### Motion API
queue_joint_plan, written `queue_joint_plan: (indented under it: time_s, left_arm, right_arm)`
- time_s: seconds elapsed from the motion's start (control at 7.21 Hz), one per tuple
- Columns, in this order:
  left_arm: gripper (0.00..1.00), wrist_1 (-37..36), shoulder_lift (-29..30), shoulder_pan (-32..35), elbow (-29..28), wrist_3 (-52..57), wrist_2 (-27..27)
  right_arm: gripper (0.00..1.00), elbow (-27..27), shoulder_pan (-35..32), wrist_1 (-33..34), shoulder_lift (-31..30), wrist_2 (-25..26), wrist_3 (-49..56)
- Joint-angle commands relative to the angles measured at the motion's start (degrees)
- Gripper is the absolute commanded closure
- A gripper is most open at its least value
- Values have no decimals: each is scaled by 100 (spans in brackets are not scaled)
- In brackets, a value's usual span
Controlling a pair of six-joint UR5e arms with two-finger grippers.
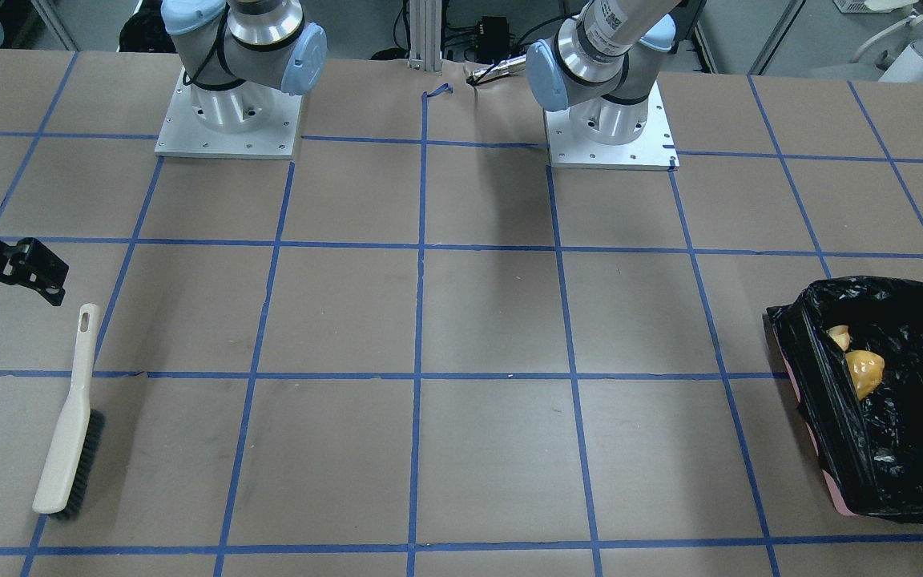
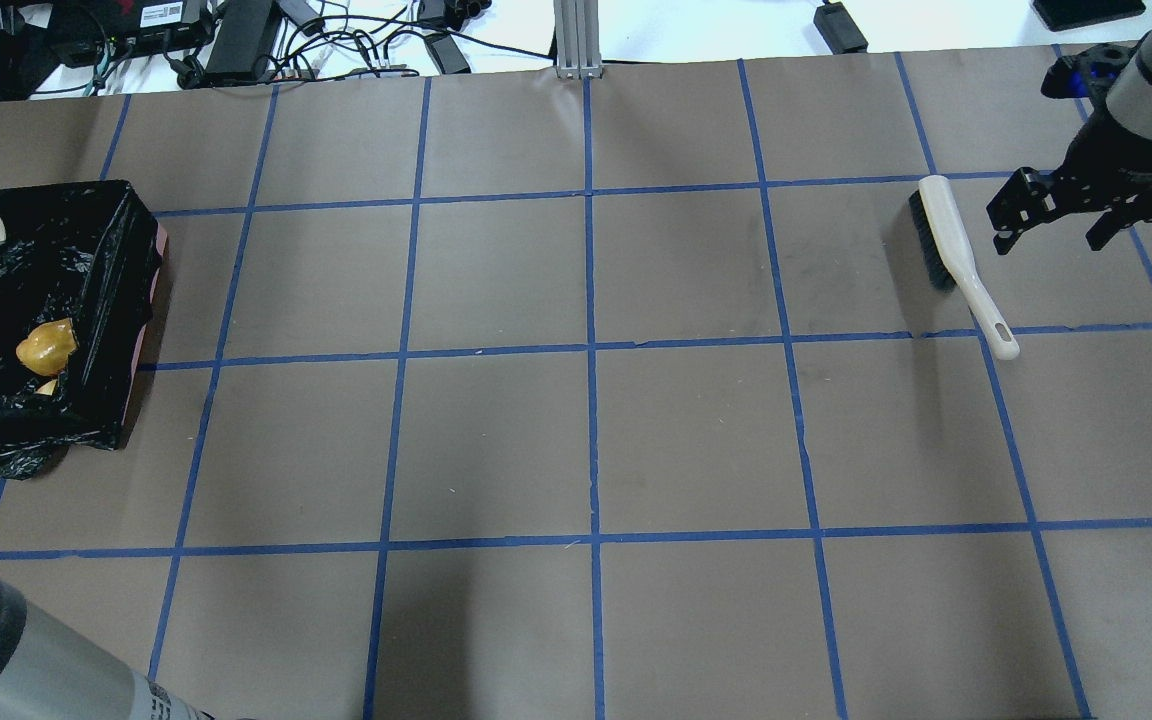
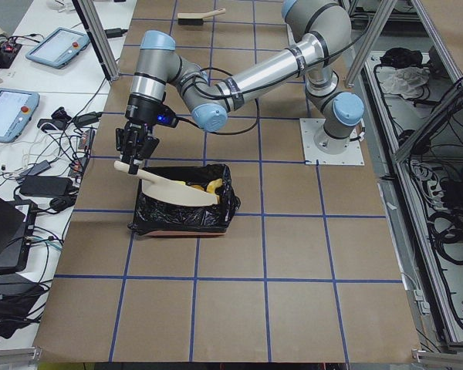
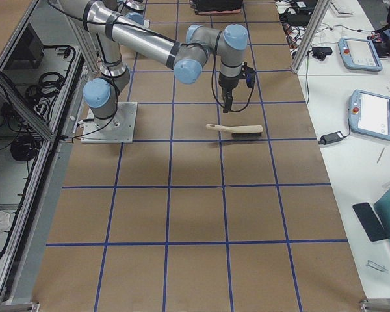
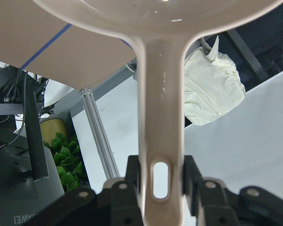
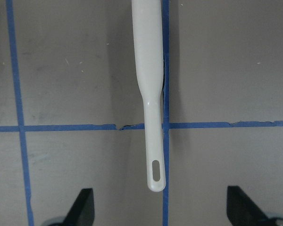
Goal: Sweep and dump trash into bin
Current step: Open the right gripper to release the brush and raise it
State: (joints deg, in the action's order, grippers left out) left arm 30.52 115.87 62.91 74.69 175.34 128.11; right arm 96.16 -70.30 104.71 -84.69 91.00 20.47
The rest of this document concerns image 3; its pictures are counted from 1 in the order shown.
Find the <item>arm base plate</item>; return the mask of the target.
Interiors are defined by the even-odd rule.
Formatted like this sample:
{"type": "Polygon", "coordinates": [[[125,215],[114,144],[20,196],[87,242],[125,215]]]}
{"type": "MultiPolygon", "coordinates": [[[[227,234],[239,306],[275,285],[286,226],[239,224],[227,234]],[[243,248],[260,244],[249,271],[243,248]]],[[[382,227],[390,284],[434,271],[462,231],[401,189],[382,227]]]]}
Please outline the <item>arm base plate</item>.
{"type": "Polygon", "coordinates": [[[363,154],[356,130],[349,138],[334,139],[324,130],[325,119],[299,120],[304,163],[324,166],[363,166],[363,154]]]}

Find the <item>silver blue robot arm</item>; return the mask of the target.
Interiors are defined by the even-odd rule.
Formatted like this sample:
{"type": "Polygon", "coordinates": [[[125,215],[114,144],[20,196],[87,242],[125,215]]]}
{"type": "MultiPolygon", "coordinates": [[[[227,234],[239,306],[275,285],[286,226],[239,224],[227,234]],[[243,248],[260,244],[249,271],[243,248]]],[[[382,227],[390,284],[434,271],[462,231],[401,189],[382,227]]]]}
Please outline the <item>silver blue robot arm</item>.
{"type": "Polygon", "coordinates": [[[329,155],[343,153],[364,112],[362,100],[339,88],[338,75],[330,67],[350,46],[350,17],[334,1],[285,1],[282,17],[292,30],[294,43],[213,86],[203,69],[177,54],[171,36],[146,32],[130,88],[127,123],[116,131],[120,158],[115,168],[135,174],[159,143],[153,127],[176,126],[178,118],[164,105],[167,85],[176,88],[198,128],[216,133],[230,112],[302,76],[306,77],[307,98],[325,117],[314,135],[316,147],[329,155]]]}

